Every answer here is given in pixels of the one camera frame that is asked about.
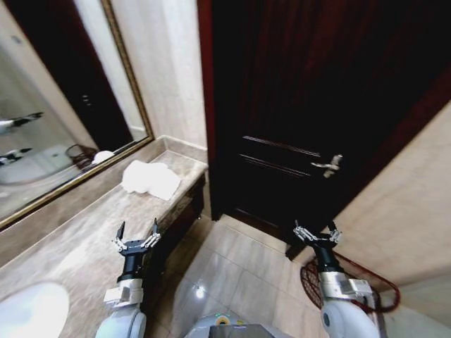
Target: vanity countertop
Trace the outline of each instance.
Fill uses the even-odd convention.
[[[165,151],[152,162],[165,163],[181,179],[170,201],[127,194],[119,185],[0,268],[0,299],[41,281],[62,284],[69,314],[60,337],[93,337],[109,313],[105,291],[116,286],[123,258],[111,240],[123,220],[123,241],[146,237],[153,219],[163,221],[205,173],[206,165]]]

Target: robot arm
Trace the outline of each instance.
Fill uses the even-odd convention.
[[[9,120],[0,120],[0,135],[8,134],[13,131],[17,127],[24,125],[25,123],[29,123],[31,121],[37,120],[44,115],[43,112],[29,114],[27,116],[23,116],[21,118],[11,118]]]
[[[118,286],[105,293],[104,302],[113,306],[114,312],[105,319],[96,338],[142,338],[146,327],[146,315],[140,311],[144,290],[142,289],[142,260],[160,240],[156,218],[152,233],[146,239],[122,242],[125,222],[122,222],[112,241],[124,256],[122,274]]]
[[[299,226],[296,220],[295,234],[311,246],[318,260],[323,308],[321,321],[330,338],[379,338],[379,330],[368,315],[351,303],[362,297],[372,297],[372,290],[366,280],[350,279],[333,254],[333,248],[340,240],[334,222],[328,225],[329,234],[312,234]]]

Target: white towel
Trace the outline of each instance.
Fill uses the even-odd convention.
[[[181,179],[164,163],[144,163],[133,161],[124,170],[122,187],[126,192],[149,194],[169,201],[174,195]]]

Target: door frame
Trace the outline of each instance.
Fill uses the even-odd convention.
[[[209,157],[209,178],[211,198],[211,218],[218,220],[227,211],[224,210],[224,199],[218,188],[222,177],[227,177],[227,168],[218,165],[216,148],[215,124],[215,83],[213,60],[213,32],[212,32],[212,0],[197,0],[199,19],[199,38],[202,57],[202,77],[204,85],[204,104],[206,135]],[[398,123],[390,135],[379,144],[370,159],[365,162],[358,175],[351,181],[349,189],[330,210],[332,218],[337,216],[381,171],[384,167],[410,143],[413,138],[431,121],[434,116],[451,99],[451,64],[436,78],[429,90],[407,112],[404,119]],[[246,213],[227,212],[234,218],[262,229],[262,220],[254,219]],[[287,252],[293,259],[303,249],[302,244]]]

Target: sink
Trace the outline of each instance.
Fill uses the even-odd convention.
[[[57,337],[69,311],[69,296],[59,284],[34,284],[0,302],[0,338]]]

